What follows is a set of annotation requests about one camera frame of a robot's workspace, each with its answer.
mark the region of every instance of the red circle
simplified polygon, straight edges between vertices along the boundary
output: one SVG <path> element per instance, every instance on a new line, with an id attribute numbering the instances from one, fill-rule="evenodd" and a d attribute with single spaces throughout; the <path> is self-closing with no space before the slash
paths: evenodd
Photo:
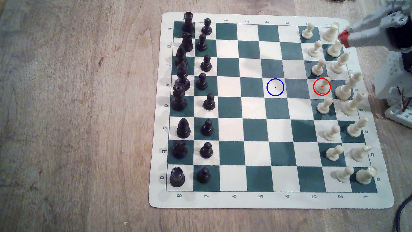
<path id="1" fill-rule="evenodd" d="M 316 92 L 316 90 L 315 90 L 315 83 L 316 83 L 316 81 L 313 83 L 313 91 L 314 91 L 317 95 L 319 95 L 319 96 L 325 96 L 325 95 L 327 95 L 327 94 L 330 92 L 330 89 L 332 88 L 332 87 L 330 86 L 330 82 L 329 82 L 328 80 L 326 80 L 326 81 L 329 83 L 329 91 L 328 91 L 327 93 L 323 94 L 323 95 L 320 95 L 320 94 L 318 94 L 318 93 Z"/>

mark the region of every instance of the white chess piece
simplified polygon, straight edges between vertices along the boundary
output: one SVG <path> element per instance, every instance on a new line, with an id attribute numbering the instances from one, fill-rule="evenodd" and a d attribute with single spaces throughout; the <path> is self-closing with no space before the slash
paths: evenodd
<path id="1" fill-rule="evenodd" d="M 314 74 L 314 75 L 316 75 L 316 76 L 320 76 L 320 75 L 322 75 L 322 73 L 323 73 L 323 67 L 325 66 L 325 64 L 326 64 L 326 61 L 325 61 L 325 59 L 320 59 L 319 61 L 318 61 L 318 64 L 317 65 L 314 65 L 313 67 L 312 67 L 312 73 Z"/>
<path id="2" fill-rule="evenodd" d="M 310 39 L 313 36 L 312 30 L 315 28 L 314 23 L 308 23 L 307 29 L 302 31 L 302 37 L 305 39 Z"/>
<path id="3" fill-rule="evenodd" d="M 367 185 L 377 174 L 378 169 L 375 166 L 369 166 L 367 169 L 357 171 L 355 177 L 359 183 Z"/>
<path id="4" fill-rule="evenodd" d="M 361 148 L 353 148 L 351 151 L 352 158 L 357 162 L 362 162 L 368 152 L 373 149 L 373 146 L 363 146 Z"/>
<path id="5" fill-rule="evenodd" d="M 338 57 L 340 55 L 340 50 L 342 49 L 342 44 L 339 40 L 335 40 L 335 42 L 328 48 L 328 54 L 332 57 Z"/>
<path id="6" fill-rule="evenodd" d="M 367 98 L 367 94 L 365 92 L 358 92 L 354 97 L 353 100 L 349 100 L 342 103 L 342 113 L 346 114 L 347 116 L 353 116 L 358 112 L 359 105 L 363 102 L 364 99 Z"/>
<path id="7" fill-rule="evenodd" d="M 346 61 L 349 59 L 349 52 L 344 52 L 340 57 L 337 59 L 337 63 L 332 65 L 330 69 L 337 74 L 340 74 L 343 72 L 343 65 L 346 64 Z"/>
<path id="8" fill-rule="evenodd" d="M 352 137 L 358 137 L 362 133 L 362 128 L 366 126 L 368 123 L 368 118 L 360 118 L 356 120 L 355 123 L 348 126 L 346 129 L 347 133 Z"/>
<path id="9" fill-rule="evenodd" d="M 323 136 L 327 141 L 332 141 L 339 134 L 340 127 L 336 124 L 330 130 L 325 130 Z"/>
<path id="10" fill-rule="evenodd" d="M 342 101 L 346 101 L 351 97 L 351 88 L 356 86 L 356 83 L 361 80 L 362 74 L 357 72 L 351 74 L 351 77 L 345 81 L 345 85 L 336 87 L 335 95 Z"/>
<path id="11" fill-rule="evenodd" d="M 326 151 L 326 157 L 332 161 L 336 161 L 339 159 L 339 155 L 343 152 L 343 147 L 341 145 L 337 145 L 335 148 L 329 148 Z"/>
<path id="12" fill-rule="evenodd" d="M 332 98 L 327 97 L 323 102 L 319 103 L 316 110 L 321 114 L 327 114 L 329 112 L 329 106 L 333 103 Z"/>
<path id="13" fill-rule="evenodd" d="M 319 55 L 319 48 L 322 47 L 322 41 L 318 40 L 315 42 L 315 45 L 309 49 L 308 54 L 311 57 L 317 57 Z"/>
<path id="14" fill-rule="evenodd" d="M 346 167 L 344 170 L 336 171 L 336 179 L 342 183 L 348 182 L 350 176 L 355 172 L 353 167 Z"/>
<path id="15" fill-rule="evenodd" d="M 332 42 L 336 38 L 336 32 L 339 28 L 340 24 L 338 22 L 333 22 L 330 28 L 323 33 L 323 39 Z"/>

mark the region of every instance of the blue circle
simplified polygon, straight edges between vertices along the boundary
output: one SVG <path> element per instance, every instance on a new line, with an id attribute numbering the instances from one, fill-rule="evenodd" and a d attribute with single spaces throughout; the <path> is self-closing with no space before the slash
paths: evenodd
<path id="1" fill-rule="evenodd" d="M 269 92 L 268 86 L 269 86 L 269 83 L 270 83 L 272 80 L 278 80 L 278 81 L 280 81 L 280 82 L 282 83 L 282 85 L 283 85 L 282 92 L 279 93 L 278 95 L 273 95 L 273 94 L 271 94 L 271 93 Z M 272 96 L 274 96 L 274 97 L 277 97 L 277 96 L 281 95 L 281 94 L 283 93 L 283 91 L 285 91 L 285 84 L 283 84 L 283 81 L 281 81 L 281 80 L 279 80 L 279 79 L 277 79 L 277 78 L 273 78 L 273 79 L 271 79 L 270 81 L 268 81 L 268 83 L 267 83 L 267 85 L 266 85 L 266 90 L 267 90 L 267 92 L 268 92 L 270 95 L 272 95 Z"/>

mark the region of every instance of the wooden table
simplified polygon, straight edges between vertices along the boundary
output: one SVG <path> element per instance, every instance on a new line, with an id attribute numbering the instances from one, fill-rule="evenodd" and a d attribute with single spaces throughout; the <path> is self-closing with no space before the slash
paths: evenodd
<path id="1" fill-rule="evenodd" d="M 395 204 L 381 210 L 157 209 L 148 203 L 165 12 L 340 17 L 376 0 L 8 0 L 0 18 L 1 231 L 390 231 L 412 192 L 412 131 L 372 110 Z M 358 49 L 370 94 L 387 50 Z M 412 230 L 412 204 L 402 214 Z"/>

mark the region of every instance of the black pawn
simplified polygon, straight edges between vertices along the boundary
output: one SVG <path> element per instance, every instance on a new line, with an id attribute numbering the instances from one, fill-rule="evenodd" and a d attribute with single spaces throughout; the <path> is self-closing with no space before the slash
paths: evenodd
<path id="1" fill-rule="evenodd" d="M 199 41 L 196 43 L 196 48 L 199 51 L 205 51 L 207 49 L 206 35 L 205 34 L 201 34 L 199 36 Z"/>
<path id="2" fill-rule="evenodd" d="M 208 159 L 212 157 L 213 155 L 213 149 L 212 149 L 212 144 L 209 142 L 205 142 L 203 147 L 200 149 L 200 156 L 204 159 Z"/>
<path id="3" fill-rule="evenodd" d="M 212 28 L 210 27 L 210 18 L 205 19 L 205 26 L 202 27 L 202 33 L 205 35 L 210 35 L 212 33 Z"/>
<path id="4" fill-rule="evenodd" d="M 207 182 L 210 181 L 210 172 L 208 168 L 202 168 L 200 169 L 200 171 L 197 173 L 197 180 L 202 183 L 205 184 Z"/>
<path id="5" fill-rule="evenodd" d="M 185 89 L 181 84 L 175 84 L 173 86 L 174 98 L 170 102 L 172 109 L 176 111 L 182 111 L 187 107 L 187 100 L 185 99 Z"/>
<path id="6" fill-rule="evenodd" d="M 209 93 L 206 96 L 206 100 L 203 102 L 203 108 L 205 110 L 213 110 L 215 108 L 215 106 L 216 106 L 215 96 L 213 94 Z"/>
<path id="7" fill-rule="evenodd" d="M 190 135 L 189 122 L 185 118 L 182 118 L 179 121 L 178 128 L 176 129 L 176 134 L 181 139 L 185 139 L 189 137 Z"/>
<path id="8" fill-rule="evenodd" d="M 205 90 L 208 87 L 208 83 L 206 81 L 206 74 L 201 73 L 199 74 L 199 79 L 196 81 L 196 88 L 198 90 Z"/>
<path id="9" fill-rule="evenodd" d="M 203 124 L 202 128 L 200 129 L 200 132 L 205 136 L 212 135 L 213 131 L 214 131 L 213 122 L 210 119 L 206 120 L 205 124 Z"/>
<path id="10" fill-rule="evenodd" d="M 209 72 L 212 69 L 212 64 L 210 63 L 210 56 L 205 55 L 203 57 L 203 62 L 200 64 L 200 69 L 203 72 Z"/>
<path id="11" fill-rule="evenodd" d="M 183 174 L 183 170 L 179 167 L 173 168 L 169 182 L 173 187 L 180 187 L 185 183 L 185 175 Z"/>

